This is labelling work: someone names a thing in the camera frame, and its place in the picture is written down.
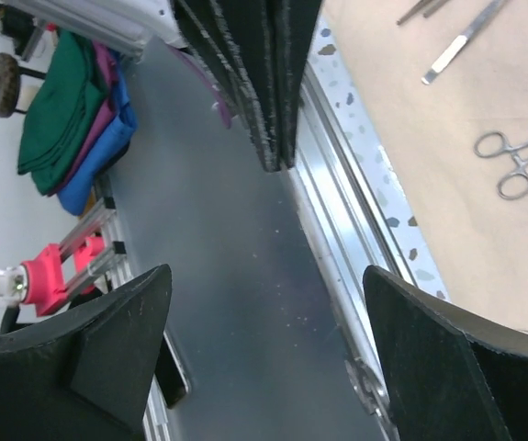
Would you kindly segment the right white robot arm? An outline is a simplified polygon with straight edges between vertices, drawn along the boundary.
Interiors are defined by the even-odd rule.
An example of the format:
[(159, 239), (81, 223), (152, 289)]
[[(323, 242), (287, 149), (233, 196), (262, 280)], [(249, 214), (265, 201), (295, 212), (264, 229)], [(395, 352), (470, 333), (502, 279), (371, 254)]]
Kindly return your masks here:
[(14, 1), (60, 40), (0, 270), (0, 440), (528, 440), (528, 333), (421, 289), (309, 51), (317, 1)]

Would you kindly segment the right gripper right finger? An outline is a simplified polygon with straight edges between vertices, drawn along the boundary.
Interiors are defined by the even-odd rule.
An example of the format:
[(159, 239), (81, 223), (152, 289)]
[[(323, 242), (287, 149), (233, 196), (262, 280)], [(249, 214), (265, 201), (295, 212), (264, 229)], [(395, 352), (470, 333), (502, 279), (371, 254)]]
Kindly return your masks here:
[(528, 334), (379, 266), (365, 305), (402, 440), (528, 440)]

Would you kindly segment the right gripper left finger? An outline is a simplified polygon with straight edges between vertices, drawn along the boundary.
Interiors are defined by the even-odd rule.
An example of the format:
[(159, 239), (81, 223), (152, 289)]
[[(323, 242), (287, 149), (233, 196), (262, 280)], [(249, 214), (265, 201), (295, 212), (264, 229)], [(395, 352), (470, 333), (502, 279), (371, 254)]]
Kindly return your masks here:
[(160, 265), (0, 335), (0, 440), (141, 440), (171, 294)]

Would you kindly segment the steel pointed tweezers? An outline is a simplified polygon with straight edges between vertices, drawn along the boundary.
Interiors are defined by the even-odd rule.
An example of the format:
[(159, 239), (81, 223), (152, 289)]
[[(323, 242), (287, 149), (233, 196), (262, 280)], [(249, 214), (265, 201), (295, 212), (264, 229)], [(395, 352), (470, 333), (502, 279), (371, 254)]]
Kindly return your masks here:
[(402, 17), (396, 21), (397, 26), (403, 26), (413, 17), (421, 14), (424, 18), (429, 18), (442, 9), (449, 0), (420, 0), (413, 5)]

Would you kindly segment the beige cloth wrap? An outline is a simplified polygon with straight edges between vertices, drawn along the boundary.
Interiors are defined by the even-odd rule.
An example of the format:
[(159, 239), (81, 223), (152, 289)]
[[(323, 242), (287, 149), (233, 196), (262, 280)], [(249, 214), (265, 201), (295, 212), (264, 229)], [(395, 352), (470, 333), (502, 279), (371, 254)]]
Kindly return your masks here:
[(528, 196), (501, 198), (511, 159), (473, 151), (490, 130), (528, 140), (528, 1), (510, 1), (421, 82), (484, 6), (452, 1), (403, 26), (407, 1), (329, 1), (323, 13), (452, 302), (528, 331)]

